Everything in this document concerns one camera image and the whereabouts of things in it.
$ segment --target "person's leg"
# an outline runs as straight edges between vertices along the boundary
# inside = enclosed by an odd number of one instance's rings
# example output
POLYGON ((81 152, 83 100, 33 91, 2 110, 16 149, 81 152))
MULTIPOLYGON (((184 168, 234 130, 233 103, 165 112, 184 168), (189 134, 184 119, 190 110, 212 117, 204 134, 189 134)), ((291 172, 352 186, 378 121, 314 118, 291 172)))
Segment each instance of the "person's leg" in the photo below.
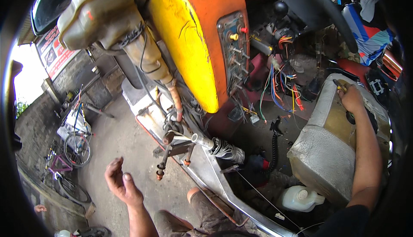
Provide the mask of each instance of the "person's leg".
POLYGON ((180 219, 166 210, 155 213, 153 221, 159 237, 189 236, 187 232, 193 229, 188 221, 180 219))
POLYGON ((208 198, 198 189, 192 188, 187 194, 187 198, 201 223, 199 228, 195 228, 193 235, 212 234, 219 231, 239 229, 221 211, 219 211, 208 198))

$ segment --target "person's knee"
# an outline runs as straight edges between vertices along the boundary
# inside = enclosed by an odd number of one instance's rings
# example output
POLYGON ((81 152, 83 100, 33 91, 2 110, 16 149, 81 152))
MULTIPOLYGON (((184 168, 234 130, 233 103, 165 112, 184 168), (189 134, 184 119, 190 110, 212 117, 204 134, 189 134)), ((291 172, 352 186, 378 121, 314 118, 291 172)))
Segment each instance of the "person's knee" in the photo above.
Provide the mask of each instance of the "person's knee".
POLYGON ((197 193, 198 191, 200 191, 198 187, 191 188, 191 189, 188 191, 188 194, 186 195, 186 197, 188 198, 188 202, 189 202, 189 203, 191 203, 191 198, 192 198, 192 196, 193 196, 195 193, 197 193))

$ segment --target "green wire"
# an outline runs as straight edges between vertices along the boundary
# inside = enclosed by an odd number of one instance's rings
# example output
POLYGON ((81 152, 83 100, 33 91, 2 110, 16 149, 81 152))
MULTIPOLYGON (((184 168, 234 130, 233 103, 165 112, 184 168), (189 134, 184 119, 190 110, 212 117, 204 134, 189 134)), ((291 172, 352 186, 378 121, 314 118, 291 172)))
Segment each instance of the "green wire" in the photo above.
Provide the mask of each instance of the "green wire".
POLYGON ((268 74, 267 84, 265 85, 264 91, 262 91, 261 98, 260 98, 260 100, 259 100, 259 112, 260 112, 261 117, 262 117, 262 119, 263 119, 264 121, 265 121, 266 119, 265 119, 264 115, 262 114, 261 104, 262 104, 262 98, 264 97, 265 90, 267 89, 268 85, 270 84, 270 76, 271 76, 271 73, 268 74))

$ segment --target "switch panel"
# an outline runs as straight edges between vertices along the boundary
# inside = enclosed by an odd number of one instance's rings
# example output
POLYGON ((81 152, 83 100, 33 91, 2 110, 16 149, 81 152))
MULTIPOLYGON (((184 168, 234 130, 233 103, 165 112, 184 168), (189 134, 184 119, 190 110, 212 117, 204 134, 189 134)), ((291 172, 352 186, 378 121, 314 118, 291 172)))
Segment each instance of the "switch panel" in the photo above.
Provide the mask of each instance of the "switch panel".
POLYGON ((227 94, 231 96, 248 75, 248 28, 242 13, 234 12, 218 20, 217 30, 224 55, 227 94))

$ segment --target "tree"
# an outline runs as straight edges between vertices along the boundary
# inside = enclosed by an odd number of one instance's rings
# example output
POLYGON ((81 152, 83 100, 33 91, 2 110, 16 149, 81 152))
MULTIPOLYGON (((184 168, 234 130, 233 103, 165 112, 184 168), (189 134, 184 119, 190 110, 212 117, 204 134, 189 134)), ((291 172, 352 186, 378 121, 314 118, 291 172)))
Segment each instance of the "tree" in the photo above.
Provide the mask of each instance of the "tree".
POLYGON ((16 104, 16 118, 18 118, 24 110, 28 107, 27 102, 18 100, 16 104))

